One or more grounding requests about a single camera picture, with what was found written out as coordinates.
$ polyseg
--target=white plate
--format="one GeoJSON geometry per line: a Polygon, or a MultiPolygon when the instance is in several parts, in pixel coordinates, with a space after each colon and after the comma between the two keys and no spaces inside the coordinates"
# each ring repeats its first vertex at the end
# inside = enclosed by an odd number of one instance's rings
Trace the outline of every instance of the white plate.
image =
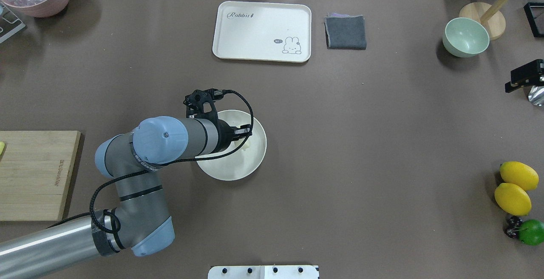
{"type": "MultiPolygon", "coordinates": [[[[239,127],[251,123],[251,116],[239,110],[221,111],[218,112],[218,117],[220,120],[227,122],[230,126],[239,127]]],[[[240,139],[238,142],[232,142],[226,150],[220,153],[198,156],[196,158],[214,157],[226,154],[235,149],[242,141],[243,140],[240,139]]],[[[249,147],[245,148],[243,146],[232,155],[220,159],[197,161],[196,163],[198,163],[198,166],[200,166],[206,174],[218,180],[239,180],[257,169],[266,153],[266,133],[264,133],[263,126],[255,117],[253,117],[253,135],[247,139],[246,144],[247,143],[249,143],[249,147]]]]}
{"type": "Polygon", "coordinates": [[[305,62],[311,34],[312,12],[305,5],[223,2],[212,51],[221,59],[305,62]]]}

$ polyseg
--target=tabletop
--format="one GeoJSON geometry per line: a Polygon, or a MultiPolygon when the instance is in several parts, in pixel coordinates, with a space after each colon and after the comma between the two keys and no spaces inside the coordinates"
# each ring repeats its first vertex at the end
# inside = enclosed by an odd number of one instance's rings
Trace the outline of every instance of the tabletop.
{"type": "MultiPolygon", "coordinates": [[[[183,116],[194,89],[234,89],[268,138],[260,167],[236,182],[196,163],[162,169],[176,239],[137,258],[124,250],[47,278],[206,278],[214,265],[313,264],[321,278],[542,278],[542,245],[503,233],[493,199],[499,165],[544,172],[544,114],[514,68],[542,58],[523,5],[502,9],[505,34],[472,58],[442,46],[469,2],[494,0],[244,0],[305,4],[312,56],[303,64],[212,54],[226,0],[70,0],[61,15],[22,16],[0,45],[0,129],[79,130],[68,215],[88,210],[107,180],[105,140],[154,116],[183,116]],[[329,50],[324,16],[365,16],[367,50],[329,50]]],[[[225,97],[218,110],[245,110],[225,97]]],[[[544,220],[544,189],[529,192],[544,220]]],[[[97,209],[117,206],[115,188],[97,209]]],[[[0,222],[0,242],[51,222],[0,222]]]]}

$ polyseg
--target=gray cloth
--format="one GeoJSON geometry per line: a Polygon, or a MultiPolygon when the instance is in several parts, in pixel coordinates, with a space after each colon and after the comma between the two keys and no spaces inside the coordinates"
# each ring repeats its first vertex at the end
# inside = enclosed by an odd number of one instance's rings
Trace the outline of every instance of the gray cloth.
{"type": "Polygon", "coordinates": [[[328,48],[367,49],[365,19],[362,15],[327,16],[325,33],[328,48]]]}

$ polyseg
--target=metal tube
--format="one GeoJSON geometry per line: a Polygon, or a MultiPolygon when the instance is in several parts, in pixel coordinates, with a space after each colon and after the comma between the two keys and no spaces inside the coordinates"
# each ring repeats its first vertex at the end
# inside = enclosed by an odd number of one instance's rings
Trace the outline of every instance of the metal tube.
{"type": "Polygon", "coordinates": [[[0,244],[0,278],[36,278],[100,256],[89,217],[0,244]]]}

